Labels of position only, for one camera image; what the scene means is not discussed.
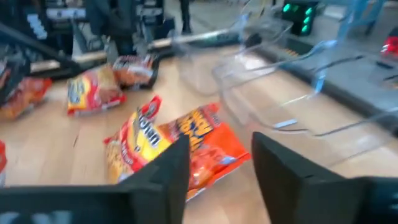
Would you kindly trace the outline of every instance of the metal bar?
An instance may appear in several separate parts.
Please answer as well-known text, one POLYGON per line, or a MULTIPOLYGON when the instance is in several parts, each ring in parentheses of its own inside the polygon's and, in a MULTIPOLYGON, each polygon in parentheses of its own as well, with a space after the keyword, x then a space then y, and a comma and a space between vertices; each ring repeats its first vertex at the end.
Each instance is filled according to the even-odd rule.
POLYGON ((222 29, 222 30, 216 30, 216 31, 213 31, 213 32, 207 32, 207 33, 204 33, 204 34, 179 36, 179 37, 175 37, 174 40, 173 40, 172 37, 164 38, 164 39, 153 41, 153 43, 150 44, 149 49, 170 47, 172 45, 173 41, 176 41, 176 42, 179 42, 179 43, 187 43, 187 42, 193 42, 193 41, 198 41, 198 40, 209 39, 209 38, 212 38, 212 37, 217 37, 217 36, 219 36, 221 34, 227 34, 229 32, 230 32, 229 29, 222 29))
MULTIPOLYGON (((84 64, 84 63, 90 63, 90 62, 95 62, 98 60, 105 60, 106 59, 106 53, 103 51, 99 52, 92 52, 92 53, 87 53, 84 55, 78 55, 73 57, 73 61, 79 63, 79 64, 84 64)), ((46 70, 54 70, 60 68, 59 62, 56 60, 46 60, 43 62, 35 62, 32 63, 30 66, 30 72, 43 72, 46 70)))

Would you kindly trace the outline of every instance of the wooden counter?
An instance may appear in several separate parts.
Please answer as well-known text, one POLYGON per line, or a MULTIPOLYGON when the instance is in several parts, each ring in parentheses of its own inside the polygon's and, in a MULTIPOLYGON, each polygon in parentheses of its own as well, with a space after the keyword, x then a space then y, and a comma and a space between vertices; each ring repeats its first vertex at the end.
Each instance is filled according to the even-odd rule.
MULTIPOLYGON (((105 184, 105 158, 102 140, 114 134, 129 115, 155 94, 163 98, 156 123, 164 123, 189 112, 217 97, 198 96, 178 78, 176 59, 164 60, 154 91, 128 93, 127 103, 105 113, 79 118, 66 115, 67 89, 56 83, 48 100, 31 113, 13 123, 0 124, 0 139, 7 145, 7 185, 105 184)), ((269 80, 277 100, 292 91, 301 91, 302 84, 282 75, 269 80)), ((355 119, 356 115, 334 101, 325 99, 323 106, 334 111, 333 119, 355 119)), ((305 141, 284 135, 289 147, 305 141)), ((379 149, 337 163, 332 170, 347 177, 358 175, 398 176, 398 142, 393 140, 379 149)), ((189 201, 185 223, 268 223, 251 162, 219 180, 201 195, 189 201)))

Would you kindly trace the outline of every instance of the plastic tray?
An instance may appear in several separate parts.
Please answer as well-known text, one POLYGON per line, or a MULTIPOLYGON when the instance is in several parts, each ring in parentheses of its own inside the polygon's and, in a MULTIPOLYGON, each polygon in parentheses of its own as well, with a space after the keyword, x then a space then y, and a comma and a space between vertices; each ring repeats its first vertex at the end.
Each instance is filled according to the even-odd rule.
POLYGON ((226 63, 224 58, 231 57, 253 43, 283 47, 291 26, 290 22, 271 18, 251 21, 248 24, 243 16, 232 28, 209 33, 195 43, 187 44, 176 38, 172 45, 177 52, 180 78, 195 91, 212 95, 218 91, 218 85, 212 75, 213 70, 226 63), (229 43, 219 47, 208 47, 205 44, 211 41, 222 42, 222 39, 231 39, 234 36, 234 45, 229 43))
MULTIPOLYGON (((378 55, 328 41, 301 57, 270 63, 257 55, 259 49, 269 48, 259 45, 226 58, 228 63, 213 75, 224 113, 232 117, 229 123, 246 145, 251 133, 259 131, 323 166, 332 166, 393 138, 396 127, 389 121, 398 118, 398 101, 364 118, 323 94, 325 80, 336 78, 337 73, 346 72, 344 87, 357 94, 378 86, 369 77, 397 74, 394 68, 380 68, 378 55), (262 65, 245 69, 245 63, 262 65), (352 66, 358 72, 349 72, 352 66), (289 74, 295 69, 311 73, 312 85, 289 74)), ((391 90, 380 86, 375 94, 383 97, 386 91, 391 90)))

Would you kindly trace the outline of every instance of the red snack bag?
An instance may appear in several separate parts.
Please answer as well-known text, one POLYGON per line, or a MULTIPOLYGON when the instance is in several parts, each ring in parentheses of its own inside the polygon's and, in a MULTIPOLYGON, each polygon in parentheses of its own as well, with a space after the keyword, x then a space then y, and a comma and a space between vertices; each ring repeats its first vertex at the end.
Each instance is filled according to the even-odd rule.
POLYGON ((23 112, 40 103, 48 88, 52 85, 51 79, 24 78, 0 108, 0 119, 16 119, 23 112))
POLYGON ((87 70, 68 82, 68 114, 105 110, 125 100, 110 65, 87 70))
POLYGON ((201 106, 157 127, 171 142, 180 134, 190 137, 188 200, 251 158, 231 128, 216 115, 218 109, 218 104, 201 106))
POLYGON ((158 57, 155 55, 123 55, 115 61, 113 70, 121 87, 140 90, 152 88, 157 78, 158 66, 158 57))
POLYGON ((0 187, 6 183, 6 145, 0 141, 0 187))

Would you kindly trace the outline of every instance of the pile of snack bags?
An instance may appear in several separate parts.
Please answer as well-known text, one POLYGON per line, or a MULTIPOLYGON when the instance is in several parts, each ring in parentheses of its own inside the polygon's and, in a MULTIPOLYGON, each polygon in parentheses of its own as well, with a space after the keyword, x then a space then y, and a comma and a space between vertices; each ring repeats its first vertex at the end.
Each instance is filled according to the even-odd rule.
MULTIPOLYGON (((113 66, 102 65, 69 80, 67 113, 76 116, 106 110, 125 102, 124 88, 151 88, 157 78, 156 60, 152 55, 122 56, 113 66)), ((18 117, 28 105, 42 100, 50 85, 50 80, 24 79, 0 114, 10 119, 18 117)), ((161 102, 161 97, 155 96, 135 110, 119 131, 104 140, 110 184, 139 171, 182 134, 190 138, 187 200, 251 158, 231 128, 217 116, 218 104, 203 105, 179 119, 155 126, 153 120, 161 102)))
POLYGON ((155 126, 159 96, 137 109, 113 136, 104 140, 108 182, 117 184, 165 151, 181 134, 190 138, 187 200, 251 158, 231 128, 217 116, 216 103, 201 106, 167 124, 155 126))

